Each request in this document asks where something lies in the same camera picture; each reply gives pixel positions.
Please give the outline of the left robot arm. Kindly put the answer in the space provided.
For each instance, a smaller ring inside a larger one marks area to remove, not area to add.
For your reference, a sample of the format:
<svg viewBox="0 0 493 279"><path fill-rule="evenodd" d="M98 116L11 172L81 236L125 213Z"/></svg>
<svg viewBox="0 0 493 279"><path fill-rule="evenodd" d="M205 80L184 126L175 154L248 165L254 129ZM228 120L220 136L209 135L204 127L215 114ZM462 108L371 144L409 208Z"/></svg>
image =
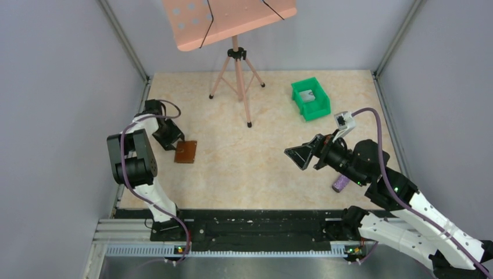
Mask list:
<svg viewBox="0 0 493 279"><path fill-rule="evenodd" d="M181 116L180 108L163 99L145 101L144 109L118 134L107 137L112 175L143 201L153 221L163 226L173 223L185 228L178 218L177 205L165 194L158 179L158 163L149 139L154 138L165 151L176 151L174 144L185 140L173 119Z"/></svg>

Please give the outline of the brown leather card holder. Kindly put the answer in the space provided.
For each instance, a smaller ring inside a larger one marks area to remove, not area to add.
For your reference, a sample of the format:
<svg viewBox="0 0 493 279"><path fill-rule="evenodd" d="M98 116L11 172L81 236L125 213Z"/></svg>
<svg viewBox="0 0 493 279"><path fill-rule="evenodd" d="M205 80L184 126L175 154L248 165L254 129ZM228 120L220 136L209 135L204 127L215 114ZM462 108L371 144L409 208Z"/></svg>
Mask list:
<svg viewBox="0 0 493 279"><path fill-rule="evenodd" d="M191 164L195 162L197 141L179 141L176 146L174 162Z"/></svg>

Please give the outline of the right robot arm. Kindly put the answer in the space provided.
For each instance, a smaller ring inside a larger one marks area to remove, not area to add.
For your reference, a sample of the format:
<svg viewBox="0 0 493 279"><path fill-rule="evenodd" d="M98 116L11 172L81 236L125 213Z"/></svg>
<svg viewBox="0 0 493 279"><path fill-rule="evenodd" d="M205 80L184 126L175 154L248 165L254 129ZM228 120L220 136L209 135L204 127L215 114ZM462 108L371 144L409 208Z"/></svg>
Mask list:
<svg viewBox="0 0 493 279"><path fill-rule="evenodd" d="M485 262L492 259L492 241L478 240L457 228L403 174L387 167L389 154L370 139L348 149L343 139L316 135L285 154L302 170L317 158L315 169L329 166L360 186L380 208L406 222L395 226L357 206L344 210L342 230L349 238L366 238L412 257L435 278L491 278Z"/></svg>

